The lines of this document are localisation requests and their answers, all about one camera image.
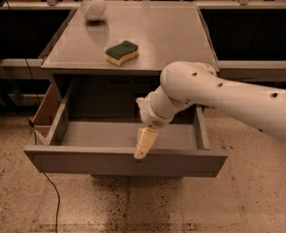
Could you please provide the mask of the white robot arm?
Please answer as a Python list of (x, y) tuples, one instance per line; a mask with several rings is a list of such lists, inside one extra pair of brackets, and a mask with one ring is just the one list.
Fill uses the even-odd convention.
[(214, 108), (286, 143), (286, 89), (224, 80), (205, 63), (169, 64), (160, 75), (160, 85), (137, 104), (143, 123), (134, 153), (137, 159), (146, 157), (159, 129), (194, 104)]

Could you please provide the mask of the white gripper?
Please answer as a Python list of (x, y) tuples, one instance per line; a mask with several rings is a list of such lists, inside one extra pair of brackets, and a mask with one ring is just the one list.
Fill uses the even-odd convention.
[(146, 157), (157, 139), (156, 129), (165, 127), (173, 121), (177, 113), (193, 105), (189, 100), (178, 101), (169, 97), (161, 86), (149, 92), (146, 97), (137, 98), (136, 103), (140, 110), (142, 123), (146, 126), (138, 131), (134, 152), (136, 159)]

